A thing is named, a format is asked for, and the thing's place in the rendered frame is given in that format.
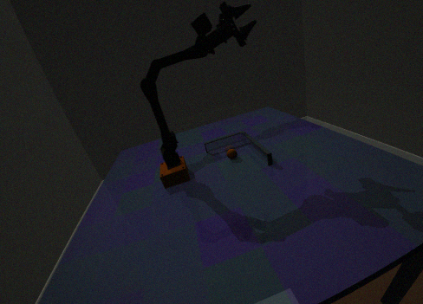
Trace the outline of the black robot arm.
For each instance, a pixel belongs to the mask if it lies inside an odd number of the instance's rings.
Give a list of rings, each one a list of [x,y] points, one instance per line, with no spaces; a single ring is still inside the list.
[[[161,147],[161,151],[167,170],[181,165],[181,163],[178,153],[175,152],[178,141],[176,140],[174,132],[170,132],[168,130],[166,118],[161,110],[158,101],[156,89],[157,86],[155,82],[158,78],[159,72],[162,68],[168,67],[181,61],[202,58],[207,56],[208,53],[215,54],[214,48],[216,48],[219,44],[222,44],[216,31],[212,31],[212,25],[205,13],[195,19],[195,21],[191,22],[191,26],[198,33],[195,45],[192,45],[188,49],[180,51],[176,54],[152,61],[146,79],[144,79],[140,83],[141,91],[149,100],[149,104],[153,110],[154,117],[156,118],[159,125],[159,129],[161,131],[161,136],[163,140],[163,146]],[[205,36],[205,34],[207,34],[209,31],[212,32],[209,35]]]

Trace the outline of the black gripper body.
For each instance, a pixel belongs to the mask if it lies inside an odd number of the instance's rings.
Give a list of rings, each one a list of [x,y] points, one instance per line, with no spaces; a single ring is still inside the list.
[[[238,40],[240,47],[243,47],[246,44],[245,39],[241,31],[238,31],[235,23],[233,22],[233,14],[230,10],[230,7],[228,7],[227,3],[224,1],[220,4],[219,8],[226,20],[226,23],[220,26],[218,25],[217,29],[215,30],[219,39],[221,42],[227,43],[226,40],[234,36],[234,38],[236,37]]]

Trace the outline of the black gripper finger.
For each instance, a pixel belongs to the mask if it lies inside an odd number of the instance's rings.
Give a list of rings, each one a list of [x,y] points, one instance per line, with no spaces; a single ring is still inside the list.
[[[248,34],[251,32],[251,29],[253,28],[253,26],[257,23],[257,20],[254,20],[250,23],[248,23],[247,25],[245,25],[244,27],[239,28],[241,33],[244,36],[244,39],[246,40]]]
[[[241,15],[243,15],[243,13],[245,13],[246,10],[248,10],[251,7],[251,5],[247,4],[247,5],[242,5],[242,6],[239,6],[239,7],[231,7],[229,5],[229,7],[230,7],[230,10],[231,10],[233,16],[237,20]]]

